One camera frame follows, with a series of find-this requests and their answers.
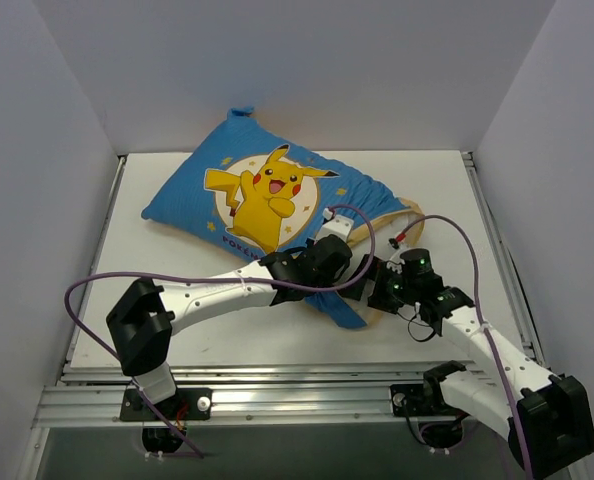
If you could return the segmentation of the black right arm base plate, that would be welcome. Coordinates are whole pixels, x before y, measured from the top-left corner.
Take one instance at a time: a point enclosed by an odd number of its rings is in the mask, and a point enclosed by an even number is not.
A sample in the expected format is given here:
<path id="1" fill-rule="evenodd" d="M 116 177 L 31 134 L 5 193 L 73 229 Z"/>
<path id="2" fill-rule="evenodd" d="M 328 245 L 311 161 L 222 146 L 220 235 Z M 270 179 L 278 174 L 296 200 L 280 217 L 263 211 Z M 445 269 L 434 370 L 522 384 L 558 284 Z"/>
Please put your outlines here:
<path id="1" fill-rule="evenodd" d="M 422 383 L 392 384 L 389 386 L 391 410 L 394 417 L 459 417 L 465 412 L 436 403 L 424 392 Z"/>

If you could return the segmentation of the blue Pikachu pillowcase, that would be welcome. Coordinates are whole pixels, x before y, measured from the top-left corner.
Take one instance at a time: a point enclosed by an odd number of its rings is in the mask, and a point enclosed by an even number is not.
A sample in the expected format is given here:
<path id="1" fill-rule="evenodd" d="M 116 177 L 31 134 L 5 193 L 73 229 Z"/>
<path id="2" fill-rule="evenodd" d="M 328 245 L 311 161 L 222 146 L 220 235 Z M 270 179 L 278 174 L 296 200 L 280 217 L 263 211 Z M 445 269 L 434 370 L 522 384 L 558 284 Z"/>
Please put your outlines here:
<path id="1" fill-rule="evenodd" d="M 385 233 L 419 207 L 371 176 L 261 127 L 250 108 L 232 109 L 160 187 L 142 219 L 192 234 L 246 262 L 305 246 L 323 211 L 341 205 L 360 259 L 370 229 Z"/>

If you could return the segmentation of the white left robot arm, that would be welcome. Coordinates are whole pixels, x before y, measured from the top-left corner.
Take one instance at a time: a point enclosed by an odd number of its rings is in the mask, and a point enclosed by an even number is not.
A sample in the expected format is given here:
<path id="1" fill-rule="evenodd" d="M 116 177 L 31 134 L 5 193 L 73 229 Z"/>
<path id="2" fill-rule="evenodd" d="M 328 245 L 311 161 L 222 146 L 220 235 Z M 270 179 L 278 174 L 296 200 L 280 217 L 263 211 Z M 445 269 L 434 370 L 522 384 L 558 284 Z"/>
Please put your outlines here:
<path id="1" fill-rule="evenodd" d="M 331 287 L 352 257 L 344 240 L 328 235 L 295 252 L 275 252 L 211 277 L 208 283 L 131 283 L 106 317 L 122 373 L 136 380 L 142 405 L 156 419 L 171 417 L 179 405 L 167 363 L 171 337 L 224 314 L 253 307 L 298 302 L 308 288 Z"/>

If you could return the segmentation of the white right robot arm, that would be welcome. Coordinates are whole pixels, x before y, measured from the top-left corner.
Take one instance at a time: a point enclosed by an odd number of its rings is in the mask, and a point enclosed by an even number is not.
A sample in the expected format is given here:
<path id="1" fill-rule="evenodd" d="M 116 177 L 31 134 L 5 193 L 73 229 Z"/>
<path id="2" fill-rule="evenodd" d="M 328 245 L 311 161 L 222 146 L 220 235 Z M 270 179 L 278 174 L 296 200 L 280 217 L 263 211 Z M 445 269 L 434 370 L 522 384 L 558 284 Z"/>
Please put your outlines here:
<path id="1" fill-rule="evenodd" d="M 427 409 L 469 414 L 504 438 L 534 479 L 594 453 L 594 424 L 582 383 L 541 366 L 481 317 L 471 297 L 444 284 L 428 250 L 406 250 L 398 262 L 365 255 L 356 272 L 361 278 L 346 297 L 365 298 L 369 307 L 392 314 L 414 308 L 423 324 L 487 375 L 482 381 L 454 360 L 427 370 L 420 390 Z"/>

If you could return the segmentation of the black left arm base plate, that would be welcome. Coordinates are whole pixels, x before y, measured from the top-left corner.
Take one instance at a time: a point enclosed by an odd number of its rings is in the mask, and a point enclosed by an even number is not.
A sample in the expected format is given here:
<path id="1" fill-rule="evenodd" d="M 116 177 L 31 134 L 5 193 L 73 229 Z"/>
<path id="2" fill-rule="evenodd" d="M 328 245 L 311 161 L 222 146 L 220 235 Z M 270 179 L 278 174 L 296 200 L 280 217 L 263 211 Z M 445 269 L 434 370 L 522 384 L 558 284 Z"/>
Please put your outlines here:
<path id="1" fill-rule="evenodd" d="M 212 396 L 210 388 L 179 387 L 172 397 L 155 406 L 169 421 L 205 421 L 211 417 Z M 156 421 L 158 417 L 136 388 L 127 388 L 123 394 L 119 419 L 123 422 L 146 422 Z"/>

